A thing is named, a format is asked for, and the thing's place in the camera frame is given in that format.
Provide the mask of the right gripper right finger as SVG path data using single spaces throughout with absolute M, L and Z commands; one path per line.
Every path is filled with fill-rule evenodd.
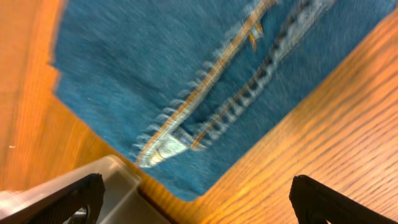
M 395 224 L 306 175 L 293 178 L 289 200 L 299 224 Z

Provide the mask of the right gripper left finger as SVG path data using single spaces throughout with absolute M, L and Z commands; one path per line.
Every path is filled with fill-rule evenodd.
M 92 173 L 2 218 L 1 224 L 95 224 L 103 205 L 104 193 L 102 175 Z

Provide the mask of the blue denim jeans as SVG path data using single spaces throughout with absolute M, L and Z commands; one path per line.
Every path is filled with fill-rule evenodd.
M 58 98 L 184 201 L 289 114 L 396 1 L 68 1 Z

